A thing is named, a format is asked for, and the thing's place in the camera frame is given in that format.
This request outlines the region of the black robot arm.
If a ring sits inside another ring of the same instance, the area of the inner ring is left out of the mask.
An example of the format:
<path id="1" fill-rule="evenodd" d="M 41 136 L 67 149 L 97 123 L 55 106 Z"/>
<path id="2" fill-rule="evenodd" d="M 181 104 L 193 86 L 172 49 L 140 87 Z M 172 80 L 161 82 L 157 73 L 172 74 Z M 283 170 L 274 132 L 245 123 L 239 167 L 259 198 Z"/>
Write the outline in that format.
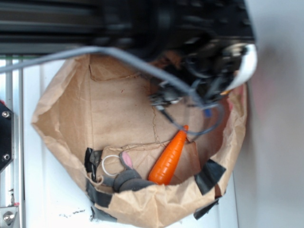
<path id="1" fill-rule="evenodd" d="M 100 0 L 89 44 L 116 47 L 146 61 L 158 78 L 149 100 L 164 112 L 189 97 L 202 110 L 220 109 L 225 92 L 248 80 L 255 35 L 242 0 Z"/>

